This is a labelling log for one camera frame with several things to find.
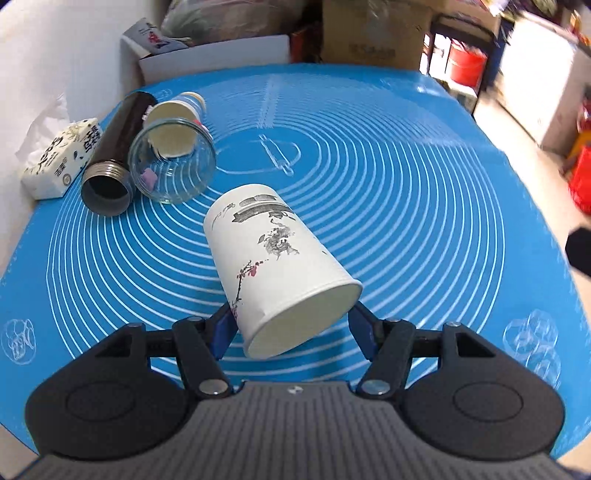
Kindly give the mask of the white ink-painting paper cup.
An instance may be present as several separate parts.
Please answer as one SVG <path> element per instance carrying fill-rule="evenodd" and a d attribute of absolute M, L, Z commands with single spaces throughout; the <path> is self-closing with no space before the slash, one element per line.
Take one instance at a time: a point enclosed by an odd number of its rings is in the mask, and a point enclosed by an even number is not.
<path fill-rule="evenodd" d="M 304 344 L 362 294 L 362 283 L 269 186 L 222 194 L 205 215 L 204 234 L 249 358 Z"/>

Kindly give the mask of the blue white paper cup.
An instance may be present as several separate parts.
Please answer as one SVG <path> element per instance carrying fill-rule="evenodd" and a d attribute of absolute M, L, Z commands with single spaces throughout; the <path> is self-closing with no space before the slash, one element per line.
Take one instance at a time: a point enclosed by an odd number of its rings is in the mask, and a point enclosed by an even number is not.
<path fill-rule="evenodd" d="M 164 158 L 189 154 L 197 144 L 197 131 L 178 120 L 201 125 L 205 112 L 204 98 L 190 91 L 150 107 L 144 115 L 143 126 L 158 124 L 148 132 L 154 150 Z"/>

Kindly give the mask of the blue silicone baking mat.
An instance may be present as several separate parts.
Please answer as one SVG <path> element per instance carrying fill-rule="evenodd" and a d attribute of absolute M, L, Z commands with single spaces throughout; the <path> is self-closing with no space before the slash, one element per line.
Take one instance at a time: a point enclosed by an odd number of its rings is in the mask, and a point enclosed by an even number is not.
<path fill-rule="evenodd" d="M 166 329 L 225 296 L 204 236 L 224 192 L 264 184 L 363 283 L 382 318 L 457 321 L 553 386 L 561 456 L 590 431 L 590 330 L 563 249 L 507 157 L 434 80 L 287 65 L 185 76 L 217 170 L 197 198 L 137 197 L 103 218 L 78 187 L 41 204 L 1 281 L 1 423 L 19 440 L 29 394 L 119 327 Z"/>

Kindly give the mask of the black thermos bottle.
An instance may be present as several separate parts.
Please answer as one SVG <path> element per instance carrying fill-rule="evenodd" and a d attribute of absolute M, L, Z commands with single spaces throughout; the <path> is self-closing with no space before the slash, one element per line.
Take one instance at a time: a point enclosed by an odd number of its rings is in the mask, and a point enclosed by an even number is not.
<path fill-rule="evenodd" d="M 91 212 L 113 217 L 131 204 L 135 186 L 128 154 L 143 128 L 143 117 L 156 103 L 153 95 L 136 91 L 126 96 L 114 112 L 82 175 L 81 199 Z"/>

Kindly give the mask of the clear glass jar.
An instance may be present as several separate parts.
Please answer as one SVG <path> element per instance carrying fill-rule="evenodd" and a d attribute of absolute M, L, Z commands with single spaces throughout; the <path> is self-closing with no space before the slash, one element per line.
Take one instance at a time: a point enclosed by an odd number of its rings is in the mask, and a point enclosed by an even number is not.
<path fill-rule="evenodd" d="M 184 203 L 204 193 L 216 171 L 211 133 L 203 125 L 184 120 L 178 123 L 197 131 L 197 144 L 189 154 L 173 158 L 160 156 L 148 140 L 148 132 L 157 123 L 139 132 L 128 154 L 134 186 L 143 196 L 162 204 Z"/>

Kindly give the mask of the white tissue pack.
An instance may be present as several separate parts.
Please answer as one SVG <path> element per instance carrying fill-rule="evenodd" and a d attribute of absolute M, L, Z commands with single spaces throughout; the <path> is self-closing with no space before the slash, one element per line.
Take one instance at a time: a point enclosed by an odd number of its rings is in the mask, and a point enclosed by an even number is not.
<path fill-rule="evenodd" d="M 58 96 L 35 118 L 16 151 L 24 189 L 34 200 L 63 197 L 101 136 L 97 118 L 71 121 L 66 96 Z"/>

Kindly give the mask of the red bag on floor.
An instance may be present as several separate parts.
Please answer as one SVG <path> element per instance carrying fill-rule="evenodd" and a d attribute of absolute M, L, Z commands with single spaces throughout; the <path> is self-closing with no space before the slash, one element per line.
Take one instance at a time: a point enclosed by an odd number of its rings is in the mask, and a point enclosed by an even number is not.
<path fill-rule="evenodd" d="M 585 215 L 591 214 L 591 150 L 584 146 L 579 154 L 568 189 L 576 207 Z"/>

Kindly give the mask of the white open cardboard box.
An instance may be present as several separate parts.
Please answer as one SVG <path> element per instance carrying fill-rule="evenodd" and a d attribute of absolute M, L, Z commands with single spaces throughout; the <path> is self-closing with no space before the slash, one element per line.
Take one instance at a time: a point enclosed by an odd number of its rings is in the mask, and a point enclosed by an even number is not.
<path fill-rule="evenodd" d="M 197 73 L 249 66 L 290 63 L 287 35 L 242 38 L 190 46 L 185 40 L 165 36 L 145 18 L 122 37 L 148 53 L 138 60 L 145 84 Z"/>

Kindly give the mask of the red plastic bucket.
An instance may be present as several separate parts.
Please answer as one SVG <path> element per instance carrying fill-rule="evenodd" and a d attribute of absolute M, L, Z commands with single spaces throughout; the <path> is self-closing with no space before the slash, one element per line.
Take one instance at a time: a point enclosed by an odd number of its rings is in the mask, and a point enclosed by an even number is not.
<path fill-rule="evenodd" d="M 476 89 L 484 73 L 487 56 L 478 48 L 452 41 L 449 56 L 449 76 L 452 81 Z"/>

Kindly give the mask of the lower brown cardboard box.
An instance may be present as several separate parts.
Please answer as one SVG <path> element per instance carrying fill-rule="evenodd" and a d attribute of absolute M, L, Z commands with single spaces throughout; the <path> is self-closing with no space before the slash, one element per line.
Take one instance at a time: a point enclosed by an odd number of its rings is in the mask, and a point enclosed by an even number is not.
<path fill-rule="evenodd" d="M 444 1 L 325 1 L 322 60 L 417 71 L 432 18 L 445 6 Z"/>

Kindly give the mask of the white chest freezer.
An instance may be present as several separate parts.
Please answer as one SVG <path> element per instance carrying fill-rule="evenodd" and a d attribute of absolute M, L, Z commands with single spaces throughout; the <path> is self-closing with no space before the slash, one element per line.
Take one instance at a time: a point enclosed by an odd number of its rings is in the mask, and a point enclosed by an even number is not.
<path fill-rule="evenodd" d="M 529 12 L 516 18 L 496 79 L 498 101 L 543 150 L 569 154 L 590 84 L 590 49 Z"/>

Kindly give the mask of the black utility cart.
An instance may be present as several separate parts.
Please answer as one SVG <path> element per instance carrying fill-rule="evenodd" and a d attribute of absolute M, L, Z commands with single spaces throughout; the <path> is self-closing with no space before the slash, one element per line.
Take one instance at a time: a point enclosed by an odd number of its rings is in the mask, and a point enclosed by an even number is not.
<path fill-rule="evenodd" d="M 432 76 L 433 56 L 439 37 L 449 40 L 450 46 L 446 51 L 443 72 L 437 74 L 436 79 L 474 115 L 496 47 L 497 34 L 460 14 L 436 14 L 431 21 L 426 50 L 426 74 L 429 76 Z"/>

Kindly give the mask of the clear plastic bag of items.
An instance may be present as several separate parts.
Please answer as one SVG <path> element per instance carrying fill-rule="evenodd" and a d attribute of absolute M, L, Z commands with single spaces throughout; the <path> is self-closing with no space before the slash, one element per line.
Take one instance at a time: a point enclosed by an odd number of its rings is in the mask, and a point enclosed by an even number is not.
<path fill-rule="evenodd" d="M 160 30 L 204 44 L 284 34 L 308 1 L 172 1 Z"/>

